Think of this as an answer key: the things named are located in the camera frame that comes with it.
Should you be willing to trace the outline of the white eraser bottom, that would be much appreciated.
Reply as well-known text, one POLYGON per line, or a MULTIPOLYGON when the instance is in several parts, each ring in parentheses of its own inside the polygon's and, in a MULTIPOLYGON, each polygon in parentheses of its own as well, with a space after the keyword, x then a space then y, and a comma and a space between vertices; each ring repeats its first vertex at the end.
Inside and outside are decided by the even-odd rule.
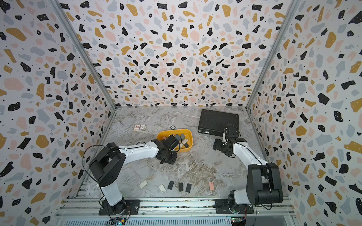
POLYGON ((165 187, 164 187, 163 185, 160 185, 160 186, 159 186, 159 189, 160 189, 160 191, 161 191, 162 193, 165 193, 165 192, 166 192, 166 189, 165 189, 165 187))

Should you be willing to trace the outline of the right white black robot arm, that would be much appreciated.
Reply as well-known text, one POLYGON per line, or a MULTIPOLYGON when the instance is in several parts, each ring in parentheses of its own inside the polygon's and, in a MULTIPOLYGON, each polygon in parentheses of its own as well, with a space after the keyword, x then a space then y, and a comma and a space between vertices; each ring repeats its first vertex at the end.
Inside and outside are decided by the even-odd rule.
POLYGON ((270 210, 273 204, 284 199, 279 167, 258 156, 241 137, 239 130, 236 130, 237 135, 232 134, 232 127, 235 128, 231 124, 225 127, 222 139, 215 140, 213 149, 230 158, 239 158, 248 168, 248 174, 246 188, 230 192, 228 208, 233 213, 245 211, 246 206, 257 205, 270 210))

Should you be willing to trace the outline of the pink eraser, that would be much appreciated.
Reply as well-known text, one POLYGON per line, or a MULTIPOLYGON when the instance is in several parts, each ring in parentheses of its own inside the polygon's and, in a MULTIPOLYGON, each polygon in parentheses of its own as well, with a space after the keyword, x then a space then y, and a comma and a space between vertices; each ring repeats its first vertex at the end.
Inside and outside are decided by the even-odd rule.
POLYGON ((214 187, 213 182, 209 182, 209 189, 210 189, 210 191, 214 191, 214 190, 215 190, 215 187, 214 187))

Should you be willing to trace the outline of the yellow plastic storage box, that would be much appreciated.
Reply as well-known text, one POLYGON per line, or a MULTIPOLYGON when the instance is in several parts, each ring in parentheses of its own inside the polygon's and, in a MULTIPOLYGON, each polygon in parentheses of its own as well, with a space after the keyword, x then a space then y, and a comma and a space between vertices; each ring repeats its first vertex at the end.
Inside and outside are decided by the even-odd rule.
POLYGON ((180 153, 185 153, 191 150, 193 146, 193 137, 189 129, 162 131, 157 135, 156 138, 158 140, 163 140, 169 137, 170 135, 174 135, 176 139, 181 143, 179 151, 180 153))

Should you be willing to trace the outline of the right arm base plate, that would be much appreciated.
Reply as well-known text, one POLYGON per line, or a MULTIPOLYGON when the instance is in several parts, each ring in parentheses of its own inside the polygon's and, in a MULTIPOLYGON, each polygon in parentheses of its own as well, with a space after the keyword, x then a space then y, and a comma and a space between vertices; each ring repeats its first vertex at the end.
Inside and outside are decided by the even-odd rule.
POLYGON ((228 199, 215 199, 217 214, 253 214, 254 209, 248 204, 231 204, 228 199))

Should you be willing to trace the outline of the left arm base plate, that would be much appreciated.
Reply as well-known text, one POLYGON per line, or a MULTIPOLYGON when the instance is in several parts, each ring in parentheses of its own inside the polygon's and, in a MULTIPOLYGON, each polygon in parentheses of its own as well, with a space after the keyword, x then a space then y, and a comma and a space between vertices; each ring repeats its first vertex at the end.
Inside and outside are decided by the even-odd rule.
POLYGON ((121 200, 114 206, 104 200, 101 203, 101 209, 99 210, 100 216, 129 216, 137 215, 140 208, 140 200, 121 200))

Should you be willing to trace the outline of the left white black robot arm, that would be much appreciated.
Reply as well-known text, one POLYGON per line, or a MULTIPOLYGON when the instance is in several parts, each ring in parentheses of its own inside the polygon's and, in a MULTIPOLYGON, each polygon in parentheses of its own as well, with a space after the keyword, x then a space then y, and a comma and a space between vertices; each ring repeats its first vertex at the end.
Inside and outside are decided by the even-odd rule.
POLYGON ((147 158, 157 158, 161 164, 174 164, 181 143, 174 135, 164 140, 154 139, 133 146, 117 146, 109 143, 89 162, 89 169, 105 198, 101 204, 100 215, 136 215, 139 200, 126 201, 122 195, 117 178, 126 164, 147 158))

